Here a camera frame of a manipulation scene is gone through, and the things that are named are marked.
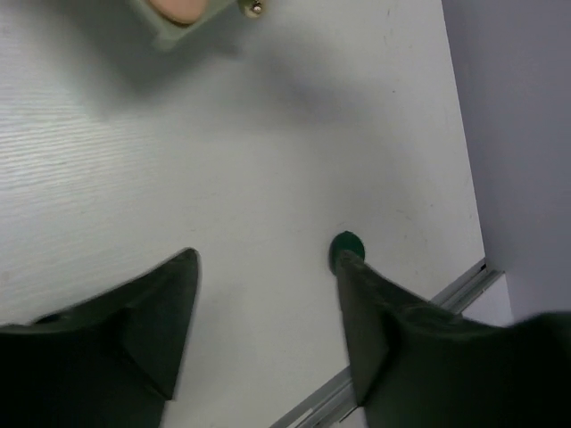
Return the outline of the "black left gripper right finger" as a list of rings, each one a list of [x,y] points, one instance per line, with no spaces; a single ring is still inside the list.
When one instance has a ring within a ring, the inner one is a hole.
[[[392,303],[344,251],[336,280],[348,355],[383,333],[386,362],[358,397],[371,427],[567,427],[570,316],[544,313],[500,327],[437,306]]]

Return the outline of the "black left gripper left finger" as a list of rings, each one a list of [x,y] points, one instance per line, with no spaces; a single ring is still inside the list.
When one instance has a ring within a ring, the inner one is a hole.
[[[185,249],[92,299],[3,325],[2,426],[159,426],[199,284],[198,252]]]

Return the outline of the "peach round makeup puff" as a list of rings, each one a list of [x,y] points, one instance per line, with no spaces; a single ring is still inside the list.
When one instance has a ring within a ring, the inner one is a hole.
[[[160,15],[180,25],[190,25],[204,14],[208,0],[148,0]]]

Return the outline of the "plain dark green puff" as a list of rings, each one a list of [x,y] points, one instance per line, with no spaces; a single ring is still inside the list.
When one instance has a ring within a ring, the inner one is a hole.
[[[344,251],[353,253],[360,260],[366,259],[364,243],[355,233],[343,231],[337,234],[329,245],[327,256],[329,270],[334,276],[336,276],[337,260]]]

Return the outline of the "aluminium table edge rail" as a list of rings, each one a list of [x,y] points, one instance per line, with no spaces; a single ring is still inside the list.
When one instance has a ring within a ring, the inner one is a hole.
[[[374,292],[384,292],[392,303],[437,306],[455,317],[467,315],[492,325],[504,325],[512,318],[505,274],[488,267],[484,260],[439,292],[431,301],[424,300],[388,280],[363,262],[362,283]],[[367,348],[349,352],[350,365],[335,375],[307,399],[282,416],[275,427],[363,427],[364,416],[358,410],[358,397],[368,383],[376,379],[386,362],[388,342],[383,333],[366,331],[359,339]]]

